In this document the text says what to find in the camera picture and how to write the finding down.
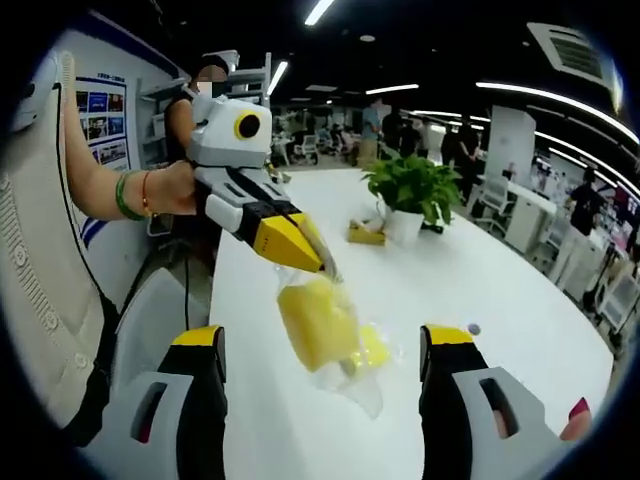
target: person's hand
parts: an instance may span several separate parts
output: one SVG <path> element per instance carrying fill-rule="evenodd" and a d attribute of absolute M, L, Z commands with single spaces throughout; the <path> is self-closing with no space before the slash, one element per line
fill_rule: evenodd
<path fill-rule="evenodd" d="M 147 178 L 147 199 L 154 213 L 195 215 L 195 177 L 188 162 L 180 160 L 173 165 L 155 170 Z"/>

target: green plant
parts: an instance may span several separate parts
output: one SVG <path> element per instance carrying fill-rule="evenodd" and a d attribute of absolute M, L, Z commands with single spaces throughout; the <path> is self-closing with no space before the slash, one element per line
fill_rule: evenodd
<path fill-rule="evenodd" d="M 411 155 L 402 158 L 390 148 L 383 149 L 390 160 L 377 160 L 363 177 L 369 191 L 380 195 L 393 210 L 422 213 L 430 224 L 440 218 L 451 223 L 451 205 L 460 203 L 454 180 L 460 178 L 451 167 L 438 166 L 426 158 Z"/>

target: person's arm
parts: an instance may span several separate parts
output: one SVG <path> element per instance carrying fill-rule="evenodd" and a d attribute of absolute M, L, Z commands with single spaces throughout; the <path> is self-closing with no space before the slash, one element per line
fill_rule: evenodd
<path fill-rule="evenodd" d="M 578 201 L 578 198 L 580 197 L 581 194 L 582 194 L 582 190 L 580 187 L 574 188 L 573 192 L 571 192 L 567 197 L 567 199 L 565 200 L 564 208 L 569 210 L 571 206 Z"/>
<path fill-rule="evenodd" d="M 86 215 L 100 220 L 125 218 L 116 203 L 121 174 L 99 165 L 87 145 L 80 125 L 76 93 L 70 85 L 64 105 L 67 177 L 73 202 Z M 126 205 L 144 214 L 142 183 L 146 172 L 129 175 L 123 192 Z M 195 214 L 193 170 L 187 162 L 149 173 L 146 183 L 149 209 L 154 213 Z"/>
<path fill-rule="evenodd" d="M 191 140 L 191 132 L 196 125 L 193 123 L 192 106 L 188 100 L 180 100 L 171 105 L 169 115 L 169 128 L 178 137 L 182 148 L 187 150 Z"/>
<path fill-rule="evenodd" d="M 364 118 L 364 123 L 365 123 L 365 125 L 369 125 L 371 127 L 371 131 L 373 133 L 378 133 L 379 128 L 376 127 L 376 125 L 375 125 L 375 122 L 373 120 L 373 114 L 368 113 L 366 115 L 366 117 Z"/>
<path fill-rule="evenodd" d="M 467 150 L 467 146 L 464 144 L 464 142 L 460 142 L 460 148 L 462 149 L 464 154 L 468 157 L 469 156 L 469 150 Z"/>

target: yellow sponge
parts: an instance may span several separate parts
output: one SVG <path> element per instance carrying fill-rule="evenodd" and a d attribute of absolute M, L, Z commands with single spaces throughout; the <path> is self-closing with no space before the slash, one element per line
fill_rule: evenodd
<path fill-rule="evenodd" d="M 283 288 L 278 306 L 289 341 L 310 372 L 359 350 L 358 322 L 341 287 L 328 278 Z"/>

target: white robot body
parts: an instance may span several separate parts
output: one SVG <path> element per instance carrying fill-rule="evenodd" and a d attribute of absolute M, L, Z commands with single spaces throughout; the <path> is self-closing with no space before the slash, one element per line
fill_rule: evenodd
<path fill-rule="evenodd" d="M 271 147 L 271 112 L 260 105 L 198 95 L 187 156 L 202 167 L 262 168 Z"/>
<path fill-rule="evenodd" d="M 11 123 L 11 131 L 18 132 L 36 121 L 58 81 L 58 57 L 52 50 L 42 60 L 33 79 L 25 89 L 24 98 Z"/>

